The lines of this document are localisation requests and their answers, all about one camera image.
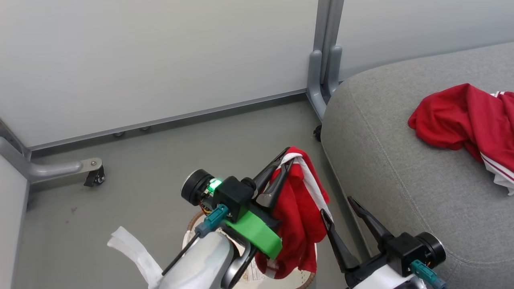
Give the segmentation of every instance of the black cable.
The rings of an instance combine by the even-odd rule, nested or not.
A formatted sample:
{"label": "black cable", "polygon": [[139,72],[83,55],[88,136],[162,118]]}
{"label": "black cable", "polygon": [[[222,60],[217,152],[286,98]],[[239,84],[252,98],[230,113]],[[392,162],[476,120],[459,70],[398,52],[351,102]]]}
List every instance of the black cable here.
{"label": "black cable", "polygon": [[178,255],[175,257],[175,259],[171,261],[170,265],[168,265],[168,267],[162,271],[163,276],[166,275],[166,273],[178,262],[178,260],[180,260],[182,255],[184,255],[184,253],[191,247],[191,245],[193,245],[194,241],[196,241],[198,237],[200,237],[200,233],[196,233],[191,241],[189,241],[189,243],[184,247],[184,249],[182,249],[182,251],[180,251],[180,253],[178,253]]}

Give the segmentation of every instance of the red garment with white stripe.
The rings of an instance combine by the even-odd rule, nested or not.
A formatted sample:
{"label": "red garment with white stripe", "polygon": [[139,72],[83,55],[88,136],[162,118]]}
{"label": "red garment with white stripe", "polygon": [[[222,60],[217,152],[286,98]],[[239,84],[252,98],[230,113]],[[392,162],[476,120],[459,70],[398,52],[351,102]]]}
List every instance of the red garment with white stripe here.
{"label": "red garment with white stripe", "polygon": [[[266,276],[282,279],[296,267],[300,270],[316,272],[315,243],[326,236],[320,210],[330,215],[326,191],[307,154],[291,147],[282,158],[282,164],[293,159],[287,180],[280,193],[273,217],[282,221],[278,235],[282,238],[282,251],[276,260],[267,260],[258,253],[255,257],[257,267]],[[272,180],[279,174],[280,167]]]}
{"label": "red garment with white stripe", "polygon": [[495,183],[507,187],[509,195],[514,193],[514,93],[454,86],[423,99],[409,126],[430,145],[466,147],[496,174]]}

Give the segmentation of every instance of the white fabric strap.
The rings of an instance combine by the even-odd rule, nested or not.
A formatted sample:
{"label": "white fabric strap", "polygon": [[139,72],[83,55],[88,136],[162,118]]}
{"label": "white fabric strap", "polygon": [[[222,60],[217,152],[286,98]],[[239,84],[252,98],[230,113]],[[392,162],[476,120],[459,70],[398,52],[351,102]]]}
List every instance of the white fabric strap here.
{"label": "white fabric strap", "polygon": [[280,163],[280,165],[285,164],[286,162],[293,160],[293,164],[299,164],[302,168],[303,173],[303,184],[307,188],[307,191],[309,192],[310,196],[313,198],[314,203],[316,203],[316,206],[321,211],[321,209],[324,209],[325,212],[328,214],[330,219],[334,221],[332,218],[332,214],[330,213],[330,210],[328,209],[328,206],[326,205],[325,199],[323,198],[323,195],[321,194],[321,190],[318,187],[318,183],[316,182],[316,179],[314,178],[313,173],[310,171],[309,166],[304,161],[302,154],[299,153],[288,153],[286,154]]}
{"label": "white fabric strap", "polygon": [[275,274],[277,273],[278,269],[277,262],[272,259],[268,259],[268,264],[266,266],[266,272],[264,272],[264,275],[266,277],[269,277],[271,279],[275,279]]}
{"label": "white fabric strap", "polygon": [[136,264],[148,283],[148,289],[158,288],[162,279],[162,269],[143,244],[123,227],[119,227],[111,236],[113,237],[109,240],[107,246],[122,252]]}

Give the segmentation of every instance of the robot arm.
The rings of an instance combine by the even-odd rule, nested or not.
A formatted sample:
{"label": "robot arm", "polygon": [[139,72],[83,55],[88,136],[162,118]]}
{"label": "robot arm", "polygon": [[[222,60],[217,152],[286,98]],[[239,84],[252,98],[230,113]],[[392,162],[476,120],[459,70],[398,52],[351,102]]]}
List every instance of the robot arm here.
{"label": "robot arm", "polygon": [[[281,174],[266,186],[280,166],[286,148],[255,178],[224,181],[204,170],[193,172],[181,195],[192,205],[211,212],[195,229],[195,237],[163,271],[159,289],[232,289],[258,251],[274,259],[282,248],[276,235],[280,221],[272,217],[291,163],[283,164]],[[425,280],[435,289],[446,284],[431,270],[444,262],[446,253],[440,241],[423,232],[415,237],[402,233],[394,237],[375,217],[352,197],[356,215],[364,220],[378,242],[380,254],[359,264],[325,211],[321,211],[328,238],[341,272],[350,289],[423,289]],[[230,239],[215,230],[221,228]],[[252,239],[258,232],[266,238]],[[231,240],[245,247],[242,256]]]}

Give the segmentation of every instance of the baseboard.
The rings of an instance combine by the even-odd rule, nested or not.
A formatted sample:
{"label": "baseboard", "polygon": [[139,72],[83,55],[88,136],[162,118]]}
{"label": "baseboard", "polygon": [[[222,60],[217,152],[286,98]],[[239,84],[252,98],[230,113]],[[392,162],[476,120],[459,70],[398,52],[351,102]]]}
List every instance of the baseboard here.
{"label": "baseboard", "polygon": [[115,133],[120,132],[127,132],[127,131],[133,131],[137,130],[139,128],[149,127],[152,126],[152,130],[154,130],[154,126],[157,125],[168,125],[169,127],[172,127],[173,124],[177,125],[187,125],[194,122],[201,122],[201,121],[208,121],[215,118],[221,118],[228,115],[234,115],[239,113],[244,113],[247,111],[254,111],[262,109],[263,107],[267,106],[273,106],[273,105],[279,105],[281,103],[287,103],[292,101],[298,101],[306,99],[306,88],[299,89],[297,91],[277,94],[273,96],[267,96],[263,98],[257,98],[253,100],[238,102],[234,104],[224,105],[220,107],[215,107],[213,109],[198,111],[194,113],[187,113],[183,115],[168,117],[168,118],[162,118],[152,121],[147,121],[143,123],[128,125],[121,128],[106,130],[102,132],[97,133],[91,133],[87,135],[72,137],[68,139],[53,141],[45,144],[39,144],[37,146],[28,147],[27,149],[31,152],[36,152],[35,157],[39,157],[41,155],[45,154],[53,154],[58,153],[61,149],[67,150],[70,146],[74,145],[80,145],[84,146],[87,145],[87,142],[90,141],[91,144],[98,143],[98,142],[104,142],[108,141],[105,139],[105,136],[111,136]]}

